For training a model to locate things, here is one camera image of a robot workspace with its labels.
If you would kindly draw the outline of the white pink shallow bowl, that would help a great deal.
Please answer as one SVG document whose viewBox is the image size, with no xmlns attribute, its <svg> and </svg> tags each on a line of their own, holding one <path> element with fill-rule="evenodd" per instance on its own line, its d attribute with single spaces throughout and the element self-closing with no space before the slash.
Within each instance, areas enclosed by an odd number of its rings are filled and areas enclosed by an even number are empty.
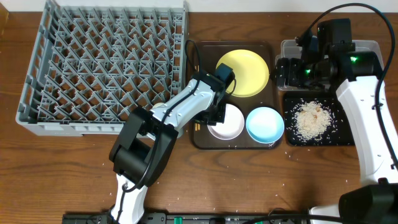
<svg viewBox="0 0 398 224">
<path fill-rule="evenodd" d="M 235 105 L 226 104 L 223 123 L 208 126 L 209 132 L 220 140 L 231 140 L 238 137 L 244 129 L 244 116 Z"/>
</svg>

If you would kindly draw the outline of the rice leftovers pile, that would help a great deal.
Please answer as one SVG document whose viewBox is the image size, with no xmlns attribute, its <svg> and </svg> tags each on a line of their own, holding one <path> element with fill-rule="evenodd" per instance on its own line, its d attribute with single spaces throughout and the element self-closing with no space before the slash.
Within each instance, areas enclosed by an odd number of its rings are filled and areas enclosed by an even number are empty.
<svg viewBox="0 0 398 224">
<path fill-rule="evenodd" d="M 335 114 L 330 107 L 317 100 L 299 99 L 292 109 L 287 110 L 286 116 L 292 121 L 292 124 L 287 125 L 292 139 L 299 143 L 321 143 L 336 123 Z"/>
</svg>

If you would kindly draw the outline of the light blue bowl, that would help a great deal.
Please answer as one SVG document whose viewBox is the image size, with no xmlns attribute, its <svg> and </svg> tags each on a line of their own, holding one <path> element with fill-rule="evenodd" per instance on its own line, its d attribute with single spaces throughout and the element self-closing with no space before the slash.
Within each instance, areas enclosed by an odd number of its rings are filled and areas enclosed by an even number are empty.
<svg viewBox="0 0 398 224">
<path fill-rule="evenodd" d="M 258 107 L 246 118 L 246 131 L 261 144 L 272 144 L 284 133 L 284 120 L 278 111 L 270 107 Z"/>
</svg>

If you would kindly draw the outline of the pale green plastic cup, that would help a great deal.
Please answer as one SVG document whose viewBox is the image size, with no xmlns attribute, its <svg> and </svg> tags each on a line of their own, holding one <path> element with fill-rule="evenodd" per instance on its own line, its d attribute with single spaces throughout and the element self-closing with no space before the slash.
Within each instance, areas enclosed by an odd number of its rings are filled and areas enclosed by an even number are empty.
<svg viewBox="0 0 398 224">
<path fill-rule="evenodd" d="M 164 104 L 164 103 L 156 103 L 156 104 L 152 107 L 152 109 L 158 108 L 158 107 L 162 106 L 163 104 Z"/>
</svg>

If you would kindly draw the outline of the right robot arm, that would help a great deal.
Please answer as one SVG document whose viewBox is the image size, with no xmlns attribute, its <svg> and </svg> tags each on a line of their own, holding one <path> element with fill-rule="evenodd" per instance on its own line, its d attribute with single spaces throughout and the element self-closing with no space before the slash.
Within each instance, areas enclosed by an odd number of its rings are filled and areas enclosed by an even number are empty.
<svg viewBox="0 0 398 224">
<path fill-rule="evenodd" d="M 366 223 L 397 223 L 397 132 L 385 99 L 377 53 L 341 51 L 302 60 L 280 54 L 274 76 L 279 86 L 329 90 L 343 108 L 356 146 L 361 187 L 334 205 L 309 214 Z"/>
</svg>

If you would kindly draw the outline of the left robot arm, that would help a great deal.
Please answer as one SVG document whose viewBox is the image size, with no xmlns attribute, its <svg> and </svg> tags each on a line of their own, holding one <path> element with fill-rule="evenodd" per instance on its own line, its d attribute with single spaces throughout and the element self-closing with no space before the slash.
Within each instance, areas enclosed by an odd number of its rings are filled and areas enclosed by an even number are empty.
<svg viewBox="0 0 398 224">
<path fill-rule="evenodd" d="M 180 130 L 191 120 L 222 123 L 223 100 L 235 75 L 196 72 L 188 86 L 168 102 L 147 111 L 134 109 L 110 153 L 118 192 L 110 211 L 113 223 L 137 223 L 144 215 L 147 189 L 167 165 Z"/>
</svg>

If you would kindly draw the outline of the dark brown serving tray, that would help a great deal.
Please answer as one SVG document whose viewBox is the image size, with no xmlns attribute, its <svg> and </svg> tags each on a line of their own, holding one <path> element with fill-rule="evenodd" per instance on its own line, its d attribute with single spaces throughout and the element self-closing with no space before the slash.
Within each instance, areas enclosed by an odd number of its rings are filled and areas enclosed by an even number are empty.
<svg viewBox="0 0 398 224">
<path fill-rule="evenodd" d="M 200 52 L 203 68 L 207 72 L 213 73 L 218 60 L 226 53 L 232 50 L 244 49 L 250 50 L 261 56 L 269 68 L 274 68 L 274 50 L 266 41 L 199 41 L 197 46 Z M 269 80 L 265 88 L 258 94 L 249 98 L 238 98 L 232 96 L 227 103 L 237 106 L 244 116 L 247 116 L 252 110 L 267 106 L 279 111 L 279 97 L 276 85 Z M 189 135 L 192 144 L 202 150 L 246 150 L 246 149 L 273 149 L 278 146 L 279 141 L 273 144 L 261 144 L 254 141 L 243 129 L 242 133 L 232 140 L 220 140 L 214 137 L 206 125 L 195 131 L 195 123 L 189 124 Z"/>
</svg>

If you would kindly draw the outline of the yellow round plate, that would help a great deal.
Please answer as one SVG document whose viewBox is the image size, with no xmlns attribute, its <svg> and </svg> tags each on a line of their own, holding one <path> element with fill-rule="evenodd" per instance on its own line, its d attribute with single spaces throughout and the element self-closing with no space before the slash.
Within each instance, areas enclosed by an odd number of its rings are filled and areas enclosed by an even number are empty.
<svg viewBox="0 0 398 224">
<path fill-rule="evenodd" d="M 269 81 L 269 67 L 264 59 L 250 50 L 238 49 L 224 54 L 216 64 L 225 64 L 233 70 L 236 84 L 226 89 L 233 96 L 246 98 L 260 93 Z"/>
</svg>

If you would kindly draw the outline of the clear plastic bin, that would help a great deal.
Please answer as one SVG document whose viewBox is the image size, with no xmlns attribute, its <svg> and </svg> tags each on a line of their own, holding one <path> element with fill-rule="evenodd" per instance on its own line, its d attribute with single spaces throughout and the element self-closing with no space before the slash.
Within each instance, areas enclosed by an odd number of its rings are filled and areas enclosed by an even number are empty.
<svg viewBox="0 0 398 224">
<path fill-rule="evenodd" d="M 383 57 L 381 53 L 381 49 L 379 44 L 375 40 L 353 40 L 356 46 L 356 52 L 365 52 L 365 51 L 373 51 L 376 53 L 379 63 L 381 64 L 381 68 L 384 68 Z M 280 54 L 275 58 L 275 64 L 277 64 L 278 59 L 280 58 L 301 58 L 302 47 L 297 46 L 295 40 L 283 40 L 280 44 Z M 299 91 L 302 88 L 288 86 L 287 84 L 282 83 L 284 79 L 282 77 L 275 78 L 276 85 L 278 90 L 280 91 Z"/>
</svg>

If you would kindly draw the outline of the black rectangular tray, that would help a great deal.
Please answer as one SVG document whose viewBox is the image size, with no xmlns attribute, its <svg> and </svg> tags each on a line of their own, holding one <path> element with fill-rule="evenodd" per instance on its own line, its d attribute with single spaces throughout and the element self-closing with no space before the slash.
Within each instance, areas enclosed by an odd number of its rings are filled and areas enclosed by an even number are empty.
<svg viewBox="0 0 398 224">
<path fill-rule="evenodd" d="M 289 91 L 282 100 L 287 142 L 293 146 L 352 146 L 346 114 L 335 95 Z"/>
</svg>

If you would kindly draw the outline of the grey plastic dish rack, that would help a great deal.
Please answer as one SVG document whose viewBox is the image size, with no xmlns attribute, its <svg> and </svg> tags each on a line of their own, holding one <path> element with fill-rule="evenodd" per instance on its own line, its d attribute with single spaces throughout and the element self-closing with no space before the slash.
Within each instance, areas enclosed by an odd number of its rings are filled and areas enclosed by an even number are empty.
<svg viewBox="0 0 398 224">
<path fill-rule="evenodd" d="M 38 136 L 118 134 L 185 87 L 188 6 L 44 5 L 16 122 Z"/>
</svg>

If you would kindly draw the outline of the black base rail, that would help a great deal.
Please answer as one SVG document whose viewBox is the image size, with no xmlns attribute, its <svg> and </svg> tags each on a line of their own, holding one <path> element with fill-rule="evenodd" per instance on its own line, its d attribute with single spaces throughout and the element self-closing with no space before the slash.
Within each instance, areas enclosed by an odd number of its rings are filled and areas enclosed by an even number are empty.
<svg viewBox="0 0 398 224">
<path fill-rule="evenodd" d="M 239 224 L 257 218 L 256 216 L 222 215 L 166 215 L 145 213 L 138 221 L 141 224 Z M 111 224 L 112 217 L 107 213 L 64 214 L 62 224 Z"/>
</svg>

